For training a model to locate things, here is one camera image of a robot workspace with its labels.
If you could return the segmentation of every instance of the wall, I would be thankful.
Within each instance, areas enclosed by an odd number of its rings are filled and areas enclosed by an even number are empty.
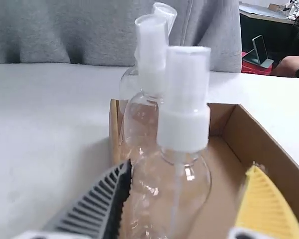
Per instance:
[[[240,1],[243,3],[265,6],[265,7],[268,7],[270,3],[277,4],[277,5],[284,5],[289,2],[289,0],[240,0]]]

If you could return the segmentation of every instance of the white table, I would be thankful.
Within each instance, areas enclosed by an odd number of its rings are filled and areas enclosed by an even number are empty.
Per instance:
[[[0,239],[39,229],[110,166],[108,111],[125,68],[0,65]],[[299,79],[212,73],[299,164]]]

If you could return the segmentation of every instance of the bottle neck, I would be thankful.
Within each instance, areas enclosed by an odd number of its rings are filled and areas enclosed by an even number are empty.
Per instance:
[[[143,96],[148,100],[148,101],[151,101],[151,102],[156,102],[156,103],[162,103],[162,100],[163,100],[163,97],[161,94],[150,94],[148,92],[145,92],[142,90],[142,94]]]
[[[183,153],[161,148],[160,153],[162,159],[170,165],[181,163],[184,167],[190,167],[201,157],[202,150],[195,153]]]

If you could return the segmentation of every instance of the gray fabric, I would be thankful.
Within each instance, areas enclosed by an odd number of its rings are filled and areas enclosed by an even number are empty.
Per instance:
[[[0,63],[134,63],[134,20],[154,0],[0,0]],[[241,70],[238,0],[164,0],[178,11],[171,45],[212,48],[211,68]]]

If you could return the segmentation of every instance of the cardboard box flap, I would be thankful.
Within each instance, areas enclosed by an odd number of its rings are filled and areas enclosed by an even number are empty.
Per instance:
[[[210,107],[210,136],[221,136],[225,125],[236,105],[208,103]]]
[[[235,107],[222,136],[245,169],[253,162],[264,165],[299,221],[298,165],[241,105]]]
[[[118,105],[117,101],[111,99],[109,115],[109,137],[110,154],[114,165],[121,163],[119,148],[119,128],[118,128]]]

